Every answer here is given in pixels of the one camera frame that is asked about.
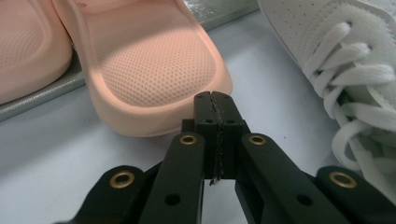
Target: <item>white shoelace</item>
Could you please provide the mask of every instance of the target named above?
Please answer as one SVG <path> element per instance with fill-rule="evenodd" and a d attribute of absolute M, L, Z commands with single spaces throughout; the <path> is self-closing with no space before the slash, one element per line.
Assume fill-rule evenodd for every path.
<path fill-rule="evenodd" d="M 305 63 L 303 72 L 313 83 L 317 94 L 324 99 L 324 107 L 329 116 L 344 123 L 332 140 L 332 150 L 337 160 L 348 169 L 362 170 L 364 177 L 396 204 L 396 189 L 381 174 L 396 172 L 396 160 L 373 158 L 371 152 L 365 150 L 356 138 L 358 134 L 370 132 L 373 128 L 395 133 L 396 111 L 363 103 L 346 103 L 341 106 L 337 103 L 337 98 L 346 86 L 365 85 L 370 90 L 396 81 L 395 71 L 387 64 L 357 63 L 370 54 L 371 48 L 365 43 L 343 43 L 350 31 L 351 23 L 341 22 L 335 25 Z M 340 66 L 349 63 L 354 66 L 337 76 Z M 346 156 L 347 144 L 356 161 Z"/>

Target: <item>black plastic part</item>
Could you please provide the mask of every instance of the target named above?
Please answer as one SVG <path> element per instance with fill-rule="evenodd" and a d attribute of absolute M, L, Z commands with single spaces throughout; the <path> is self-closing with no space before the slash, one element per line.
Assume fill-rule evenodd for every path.
<path fill-rule="evenodd" d="M 204 146 L 204 138 L 197 133 L 174 137 L 139 224 L 201 223 Z"/>
<path fill-rule="evenodd" d="M 334 182 L 330 179 L 331 174 L 341 175 Z M 351 177 L 356 186 L 350 184 L 351 179 L 343 179 L 342 175 Z M 348 169 L 337 166 L 321 168 L 315 183 L 353 223 L 396 223 L 396 207 L 392 202 Z"/>
<path fill-rule="evenodd" d="M 247 131 L 233 98 L 222 92 L 201 92 L 194 98 L 194 131 L 203 136 L 205 178 L 235 179 L 236 145 Z M 188 129 L 189 123 L 183 123 Z"/>
<path fill-rule="evenodd" d="M 209 91 L 194 97 L 194 131 L 205 139 L 205 179 L 218 178 L 219 125 Z"/>
<path fill-rule="evenodd" d="M 264 201 L 243 165 L 240 165 L 238 169 L 235 192 L 244 211 L 247 223 L 261 223 Z"/>
<path fill-rule="evenodd" d="M 113 175 L 125 171 L 134 175 L 133 183 L 122 189 L 111 187 Z M 138 196 L 144 182 L 143 172 L 132 166 L 119 166 L 107 171 L 91 189 L 76 216 L 64 224 L 130 223 L 134 219 L 131 211 L 139 206 Z"/>
<path fill-rule="evenodd" d="M 349 223 L 268 136 L 245 134 L 239 152 L 265 202 L 261 223 Z"/>

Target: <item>pink rubber slipper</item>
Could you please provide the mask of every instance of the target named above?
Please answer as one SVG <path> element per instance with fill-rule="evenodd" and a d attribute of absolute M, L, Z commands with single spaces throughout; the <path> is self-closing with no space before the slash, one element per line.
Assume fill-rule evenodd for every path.
<path fill-rule="evenodd" d="M 216 47 L 182 0 L 53 0 L 100 119 L 152 136 L 192 118 L 193 96 L 230 93 Z"/>

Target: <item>brass grommet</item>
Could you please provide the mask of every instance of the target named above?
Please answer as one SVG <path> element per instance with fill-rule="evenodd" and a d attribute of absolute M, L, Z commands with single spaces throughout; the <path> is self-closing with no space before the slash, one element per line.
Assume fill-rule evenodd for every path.
<path fill-rule="evenodd" d="M 134 182 L 134 174 L 129 171 L 120 171 L 110 179 L 110 186 L 113 189 L 123 189 Z"/>
<path fill-rule="evenodd" d="M 254 145 L 258 145 L 258 146 L 264 145 L 267 142 L 267 140 L 265 138 L 263 138 L 259 135 L 251 135 L 248 138 L 248 141 L 250 143 L 253 143 Z"/>
<path fill-rule="evenodd" d="M 183 135 L 180 137 L 180 142 L 184 145 L 192 145 L 196 143 L 198 140 L 194 135 Z"/>
<path fill-rule="evenodd" d="M 338 179 L 337 177 L 343 177 L 346 179 L 346 181 L 342 181 Z M 358 183 L 352 176 L 347 175 L 345 173 L 341 172 L 331 172 L 329 174 L 329 178 L 332 182 L 334 182 L 336 185 L 346 188 L 346 189 L 354 189 L 358 186 Z"/>

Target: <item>gray surface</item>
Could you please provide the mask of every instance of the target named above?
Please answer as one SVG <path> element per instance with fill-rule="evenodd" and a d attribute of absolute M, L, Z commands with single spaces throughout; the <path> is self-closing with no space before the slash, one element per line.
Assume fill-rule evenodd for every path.
<path fill-rule="evenodd" d="M 208 31 L 257 10 L 255 0 L 184 0 L 195 18 Z M 12 118 L 35 106 L 85 85 L 76 53 L 65 74 L 48 87 L 0 105 L 0 121 Z"/>
<path fill-rule="evenodd" d="M 255 12 L 209 35 L 230 70 L 232 97 L 250 130 L 272 137 L 311 175 L 337 164 L 331 142 L 339 127 L 268 20 Z M 0 223 L 70 219 L 105 171 L 119 165 L 147 170 L 163 159 L 173 135 L 112 132 L 97 117 L 86 87 L 1 122 Z M 247 223 L 233 181 L 205 183 L 203 223 Z"/>

